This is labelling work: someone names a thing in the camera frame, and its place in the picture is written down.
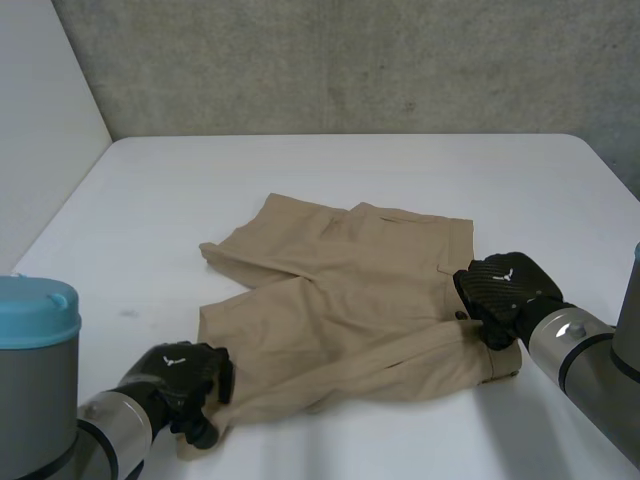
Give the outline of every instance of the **metal cylinder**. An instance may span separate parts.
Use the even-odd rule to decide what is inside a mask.
[[[595,343],[571,363],[565,393],[640,469],[640,383],[611,360],[611,340]]]
[[[120,392],[102,392],[78,408],[78,420],[89,423],[96,437],[108,442],[112,469],[118,480],[126,479],[151,449],[153,431],[144,409]]]
[[[0,277],[0,480],[71,480],[78,295],[53,280]]]
[[[636,260],[631,271],[629,286],[613,337],[613,351],[618,366],[631,377],[640,377],[640,245],[636,247]]]
[[[581,308],[563,308],[543,318],[529,340],[529,354],[540,369],[564,390],[571,361],[588,345],[611,338],[613,328]]]

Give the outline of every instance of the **khaki pants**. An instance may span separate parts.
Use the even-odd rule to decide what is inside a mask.
[[[270,195],[209,264],[253,290],[200,309],[199,341],[236,366],[228,426],[318,411],[349,398],[424,401],[516,372],[467,319],[452,275],[473,258],[469,220],[360,204],[350,211]]]

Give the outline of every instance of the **teal lid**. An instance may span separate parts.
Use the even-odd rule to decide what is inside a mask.
[[[0,276],[0,350],[48,347],[79,330],[73,287],[47,278]]]

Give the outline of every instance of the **robotic hand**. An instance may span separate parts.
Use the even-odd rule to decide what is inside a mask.
[[[563,299],[522,253],[472,261],[454,275],[482,340],[502,350],[521,339],[531,358],[640,468],[640,245],[617,329]]]
[[[119,386],[78,409],[77,480],[134,480],[160,430],[169,426],[199,449],[218,431],[202,414],[207,395],[228,404],[233,365],[224,348],[189,342],[149,350]]]

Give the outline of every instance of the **tabletop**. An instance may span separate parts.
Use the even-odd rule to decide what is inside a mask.
[[[474,221],[476,258],[523,251],[571,303],[615,323],[640,203],[567,135],[133,138],[113,144],[16,267],[73,285],[79,400],[113,388],[149,347],[195,340],[198,307],[243,287],[198,244],[267,195]],[[637,471],[524,354],[515,378],[423,404],[348,402],[239,427],[182,462],[163,432],[141,479],[601,479]]]

